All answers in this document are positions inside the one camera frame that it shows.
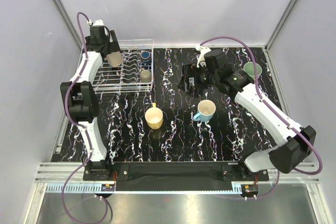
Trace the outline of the tan beige tall cup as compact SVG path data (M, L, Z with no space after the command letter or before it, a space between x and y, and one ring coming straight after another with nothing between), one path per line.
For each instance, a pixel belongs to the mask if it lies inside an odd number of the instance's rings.
M112 67L119 67L122 65L123 58L120 51L112 52L106 57L108 64Z

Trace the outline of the light blue cup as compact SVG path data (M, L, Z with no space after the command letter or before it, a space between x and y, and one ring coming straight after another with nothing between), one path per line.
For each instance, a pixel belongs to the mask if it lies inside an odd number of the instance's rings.
M197 113L193 116L193 121L208 122L216 111L216 105L211 100L203 100L197 105Z

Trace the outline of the yellow cup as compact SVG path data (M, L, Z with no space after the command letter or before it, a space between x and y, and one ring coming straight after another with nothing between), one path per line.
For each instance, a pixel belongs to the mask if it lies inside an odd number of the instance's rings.
M163 112L159 109L156 103L145 112L145 120L148 126L153 130L158 130L163 124Z

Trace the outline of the mint green cup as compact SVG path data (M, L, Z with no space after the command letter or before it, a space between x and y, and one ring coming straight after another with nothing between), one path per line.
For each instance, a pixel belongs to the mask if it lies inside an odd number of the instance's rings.
M262 74L262 67L259 64L254 64L253 62L248 62L244 64L243 70L253 79L255 80L256 77L260 77Z

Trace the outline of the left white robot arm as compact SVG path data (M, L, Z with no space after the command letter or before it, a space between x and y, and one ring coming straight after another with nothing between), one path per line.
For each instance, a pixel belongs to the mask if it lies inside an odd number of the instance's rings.
M103 180L113 175L113 167L107 161L107 149L102 142L98 126L99 102L93 81L107 54L119 44L113 30L109 31L102 20L90 24L90 35L85 37L82 60L75 75L60 85L66 116L77 126L87 149L84 161L85 174L96 175Z

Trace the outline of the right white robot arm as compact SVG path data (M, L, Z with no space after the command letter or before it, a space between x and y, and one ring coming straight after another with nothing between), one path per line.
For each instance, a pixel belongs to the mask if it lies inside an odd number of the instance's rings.
M288 174L311 153L316 138L315 129L301 126L284 114L256 86L244 70L234 71L222 50L196 46L197 63L184 64L178 88L189 95L201 94L216 87L231 101L243 106L270 133L276 146L245 156L238 167L239 176L250 180L264 169L277 169Z

